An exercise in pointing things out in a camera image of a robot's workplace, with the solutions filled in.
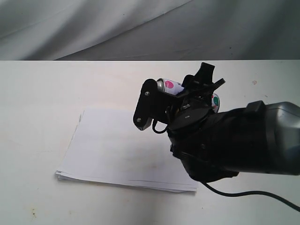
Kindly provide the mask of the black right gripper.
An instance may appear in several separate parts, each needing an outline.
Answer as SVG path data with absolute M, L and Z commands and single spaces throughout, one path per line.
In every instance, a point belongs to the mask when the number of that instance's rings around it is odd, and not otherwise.
M 195 75 L 185 76 L 181 83 L 183 88 L 165 88 L 166 96 L 176 99 L 166 107 L 167 126 L 164 131 L 168 131 L 171 124 L 176 126 L 174 130 L 186 128 L 215 113 L 211 96 L 225 80 L 221 78 L 213 82 L 214 69 L 214 65 L 202 62 Z

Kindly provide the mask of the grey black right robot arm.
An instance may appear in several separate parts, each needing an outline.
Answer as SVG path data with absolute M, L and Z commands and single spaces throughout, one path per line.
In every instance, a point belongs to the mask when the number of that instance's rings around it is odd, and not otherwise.
M 172 105 L 167 128 L 171 152 L 189 176 L 214 182 L 244 173 L 299 175 L 300 108 L 290 102 L 255 101 L 216 113 L 214 66 L 202 63 L 183 80 L 184 98 Z

